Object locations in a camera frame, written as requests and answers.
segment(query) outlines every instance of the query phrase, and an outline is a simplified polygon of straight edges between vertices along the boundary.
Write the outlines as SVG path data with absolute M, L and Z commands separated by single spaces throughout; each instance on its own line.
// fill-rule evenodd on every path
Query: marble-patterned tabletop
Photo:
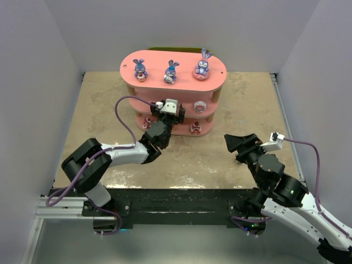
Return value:
M 60 162 L 88 138 L 106 144 L 132 143 L 114 114 L 116 100 L 127 94 L 119 72 L 85 74 Z M 135 123 L 128 100 L 121 102 L 118 112 L 140 138 L 143 131 Z M 154 162 L 110 168 L 101 182 L 108 188 L 252 188 L 255 182 L 247 166 L 236 164 L 234 154 L 227 151 L 224 134 L 256 133 L 267 142 L 273 131 L 286 134 L 269 73 L 230 72 L 210 133 L 172 136 L 169 147 Z M 290 145 L 284 144 L 276 155 L 286 165 L 285 172 L 297 178 Z M 54 187 L 68 183 L 59 168 Z

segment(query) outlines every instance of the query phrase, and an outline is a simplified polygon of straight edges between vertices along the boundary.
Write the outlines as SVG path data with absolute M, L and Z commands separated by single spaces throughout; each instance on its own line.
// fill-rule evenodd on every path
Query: blue bunny toy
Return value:
M 202 59 L 198 62 L 195 68 L 194 77 L 197 80 L 205 80 L 209 77 L 209 62 L 208 59 L 212 56 L 211 52 L 207 53 L 205 48 L 202 48 Z
M 176 80 L 175 67 L 180 65 L 178 62 L 174 62 L 172 59 L 169 60 L 169 67 L 165 70 L 164 82 L 167 84 L 174 84 Z
M 137 64 L 134 67 L 134 70 L 136 71 L 134 73 L 134 76 L 137 78 L 138 81 L 145 81 L 145 79 L 147 79 L 147 77 L 148 77 L 148 73 L 146 72 L 145 66 L 143 65 L 144 60 L 143 59 L 140 59 L 140 60 L 134 59 L 133 62 L 135 64 Z

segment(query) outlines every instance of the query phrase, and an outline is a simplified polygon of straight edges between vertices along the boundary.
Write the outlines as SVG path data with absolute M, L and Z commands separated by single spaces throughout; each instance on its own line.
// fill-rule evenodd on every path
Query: shelf tier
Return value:
M 218 102 L 212 102 L 212 92 L 197 93 L 197 92 L 175 92 L 175 91 L 148 91 L 145 89 L 135 89 L 136 96 L 147 100 L 148 102 L 157 102 L 162 99 L 175 99 L 182 103 L 186 109 L 185 117 L 187 118 L 206 118 L 214 114 L 218 107 Z M 207 109 L 203 113 L 196 113 L 193 109 L 193 104 L 197 101 L 203 101 L 207 104 Z M 131 106 L 139 113 L 150 114 L 150 106 L 137 100 L 130 98 Z
M 142 114 L 142 115 L 136 115 L 136 122 L 137 125 L 140 129 L 142 129 L 143 131 L 145 131 L 145 129 L 143 129 L 143 122 L 144 122 L 144 118 L 149 117 L 152 122 L 156 121 L 156 118 L 153 117 L 150 114 Z M 198 121 L 201 126 L 202 126 L 202 132 L 200 135 L 192 135 L 191 134 L 191 130 L 190 127 L 191 125 Z M 183 124 L 178 124 L 176 125 L 176 127 L 172 130 L 172 135 L 180 135 L 180 136 L 204 136 L 207 133 L 210 132 L 210 130 L 213 127 L 213 121 L 212 122 L 207 122 L 206 119 L 201 118 L 201 119 L 196 119 L 196 118 L 185 118 L 184 123 Z
M 141 58 L 144 59 L 143 64 L 148 72 L 148 78 L 144 82 L 139 82 L 134 76 L 136 64 L 133 59 Z M 166 84 L 163 80 L 170 59 L 180 63 L 175 69 L 177 79 L 174 84 Z M 136 51 L 124 58 L 120 66 L 120 73 L 123 80 L 135 89 L 143 88 L 158 92 L 160 90 L 214 92 L 225 82 L 226 67 L 217 57 L 210 57 L 208 59 L 209 78 L 199 81 L 193 77 L 193 72 L 201 59 L 201 53 Z

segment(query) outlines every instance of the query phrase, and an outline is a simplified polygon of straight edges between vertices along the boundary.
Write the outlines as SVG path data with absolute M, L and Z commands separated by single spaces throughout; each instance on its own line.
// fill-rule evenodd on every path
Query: white robotic arm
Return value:
M 259 189 L 254 188 L 240 210 L 256 211 L 274 218 L 318 246 L 332 263 L 352 263 L 352 229 L 330 214 L 301 182 L 284 173 L 285 166 L 268 152 L 280 150 L 285 136 L 272 133 L 268 143 L 255 134 L 225 135 L 228 150 L 246 163 Z
M 78 193 L 85 194 L 96 206 L 103 207 L 111 200 L 109 192 L 100 183 L 108 168 L 129 163 L 147 164 L 161 155 L 160 150 L 169 144 L 173 126 L 183 123 L 185 109 L 182 105 L 178 107 L 177 100 L 166 99 L 154 103 L 151 112 L 157 121 L 151 124 L 135 144 L 107 145 L 96 139 L 88 139 L 65 159 L 61 167 L 73 182 L 78 172 L 86 166 L 87 160 L 95 155 L 95 159 L 86 166 L 75 184 Z

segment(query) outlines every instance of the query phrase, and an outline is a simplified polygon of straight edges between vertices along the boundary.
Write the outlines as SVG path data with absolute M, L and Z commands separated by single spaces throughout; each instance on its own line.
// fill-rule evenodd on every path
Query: gray wall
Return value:
M 80 75 L 42 0 L 0 1 L 0 262 L 19 263 Z
M 278 84 L 293 137 L 314 142 L 321 154 L 322 204 L 352 226 L 352 1 L 321 0 L 299 38 Z M 298 149 L 314 189 L 310 147 Z
M 152 46 L 204 46 L 230 71 L 276 73 L 318 0 L 46 0 L 80 69 Z

